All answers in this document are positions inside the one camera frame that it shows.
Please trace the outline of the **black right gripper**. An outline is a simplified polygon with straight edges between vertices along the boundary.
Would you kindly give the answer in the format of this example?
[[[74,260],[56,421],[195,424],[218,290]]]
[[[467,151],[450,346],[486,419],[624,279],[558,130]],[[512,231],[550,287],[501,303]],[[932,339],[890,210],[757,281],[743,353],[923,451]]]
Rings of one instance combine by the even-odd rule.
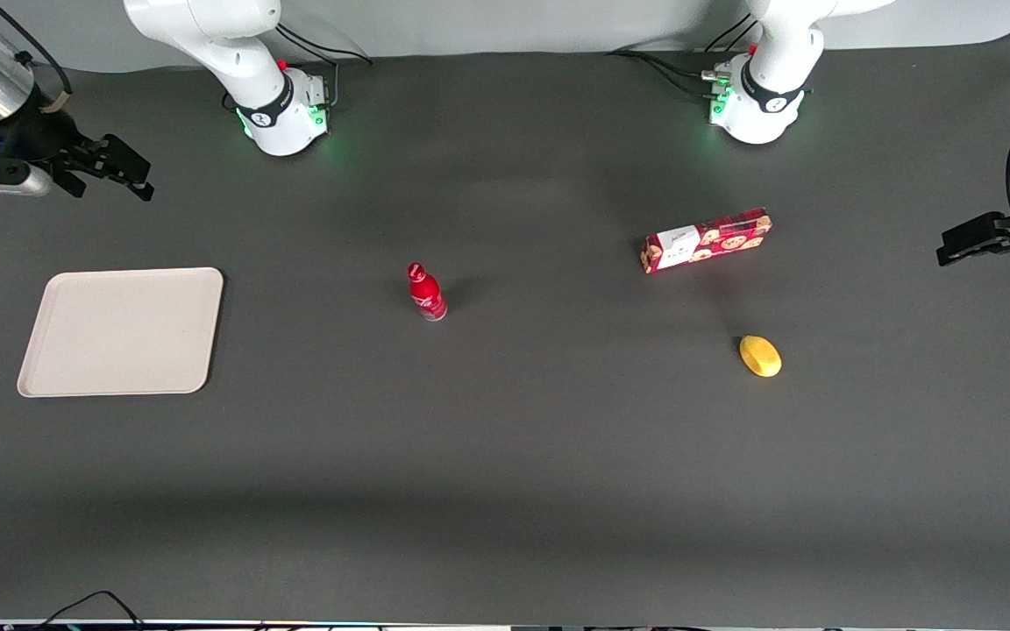
[[[23,179],[24,162],[49,169],[53,184],[73,197],[87,191],[81,174],[115,182],[144,202],[155,193],[148,160],[112,133],[85,138],[65,110],[24,109],[0,121],[0,181]]]

